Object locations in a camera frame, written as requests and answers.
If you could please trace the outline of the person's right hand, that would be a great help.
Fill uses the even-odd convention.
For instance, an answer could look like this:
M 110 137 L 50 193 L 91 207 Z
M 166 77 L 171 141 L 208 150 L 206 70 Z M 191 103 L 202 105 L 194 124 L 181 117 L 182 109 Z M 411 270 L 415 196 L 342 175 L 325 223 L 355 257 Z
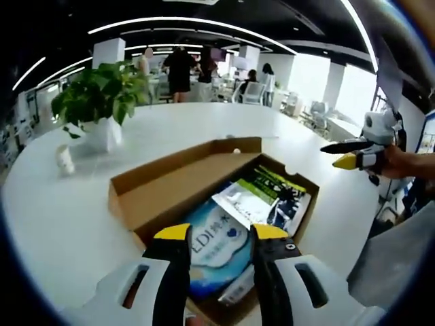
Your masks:
M 395 145 L 384 150 L 385 163 L 381 168 L 381 175 L 390 179 L 416 177 L 418 175 L 418 155 L 402 151 Z

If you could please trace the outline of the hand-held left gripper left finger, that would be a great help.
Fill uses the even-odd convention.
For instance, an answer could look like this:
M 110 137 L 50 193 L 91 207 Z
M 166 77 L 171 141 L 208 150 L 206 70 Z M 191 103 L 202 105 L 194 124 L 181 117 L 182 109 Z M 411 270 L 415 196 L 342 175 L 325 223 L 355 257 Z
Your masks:
M 188 223 L 159 231 L 143 255 L 104 276 L 83 306 L 61 312 L 67 325 L 185 325 L 190 288 Z

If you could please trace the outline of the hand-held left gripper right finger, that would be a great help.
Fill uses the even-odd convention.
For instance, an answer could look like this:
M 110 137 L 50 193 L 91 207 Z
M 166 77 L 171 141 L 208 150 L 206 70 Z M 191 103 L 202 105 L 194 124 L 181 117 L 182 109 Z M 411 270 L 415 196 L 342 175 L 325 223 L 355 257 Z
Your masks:
M 378 306 L 363 306 L 347 281 L 313 255 L 303 255 L 284 230 L 251 225 L 254 285 L 263 325 L 377 325 Z

